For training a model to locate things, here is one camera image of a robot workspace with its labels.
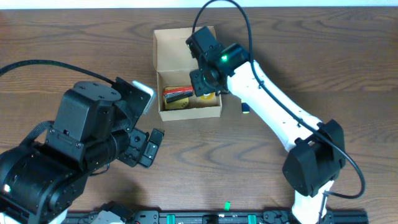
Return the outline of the cardboard box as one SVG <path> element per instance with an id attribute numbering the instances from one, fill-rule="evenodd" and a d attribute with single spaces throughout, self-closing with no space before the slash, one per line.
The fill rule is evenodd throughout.
<path id="1" fill-rule="evenodd" d="M 185 41 L 192 29 L 161 29 L 153 35 L 153 64 L 157 73 L 159 115 L 162 121 L 216 118 L 221 115 L 222 100 L 214 96 L 202 100 L 195 95 L 189 98 L 188 106 L 180 110 L 165 110 L 163 92 L 166 87 L 190 86 L 189 73 L 198 69 Z"/>

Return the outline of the red black stapler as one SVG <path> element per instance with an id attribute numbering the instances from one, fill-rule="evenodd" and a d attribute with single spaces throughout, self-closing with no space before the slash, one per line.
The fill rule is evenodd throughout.
<path id="1" fill-rule="evenodd" d="M 193 96 L 194 91 L 192 86 L 183 86 L 165 90 L 163 96 L 167 103 L 173 103 L 178 100 L 189 98 Z"/>

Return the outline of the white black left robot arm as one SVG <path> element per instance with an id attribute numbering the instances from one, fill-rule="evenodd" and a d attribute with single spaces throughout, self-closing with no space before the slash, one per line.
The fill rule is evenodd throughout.
<path id="1" fill-rule="evenodd" d="M 145 133 L 136 123 L 154 99 L 153 89 L 122 79 L 67 90 L 53 121 L 1 154 L 1 222 L 60 223 L 88 178 L 113 161 L 150 167 L 164 132 Z"/>

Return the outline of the yellow blue highlighter pen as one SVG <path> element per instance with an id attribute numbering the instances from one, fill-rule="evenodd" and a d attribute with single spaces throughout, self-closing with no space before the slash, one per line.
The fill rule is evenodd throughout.
<path id="1" fill-rule="evenodd" d="M 241 109 L 243 114 L 250 113 L 250 106 L 244 100 L 241 100 Z"/>

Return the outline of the yellow adhesive tape roll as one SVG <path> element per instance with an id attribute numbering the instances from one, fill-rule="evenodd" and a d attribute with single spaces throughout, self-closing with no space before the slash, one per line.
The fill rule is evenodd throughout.
<path id="1" fill-rule="evenodd" d="M 202 95 L 200 98 L 202 100 L 211 100 L 214 96 L 215 96 L 215 93 L 208 93 L 208 94 Z"/>

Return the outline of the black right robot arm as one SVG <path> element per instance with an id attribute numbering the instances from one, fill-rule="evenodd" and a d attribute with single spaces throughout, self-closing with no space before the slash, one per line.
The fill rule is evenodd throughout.
<path id="1" fill-rule="evenodd" d="M 300 223 L 317 223 L 324 217 L 323 193 L 330 190 L 346 161 L 342 127 L 321 122 L 278 89 L 250 62 L 239 44 L 225 47 L 208 27 L 186 41 L 198 69 L 190 72 L 196 96 L 228 90 L 246 102 L 273 130 L 288 152 L 282 172 L 295 189 L 293 216 Z"/>

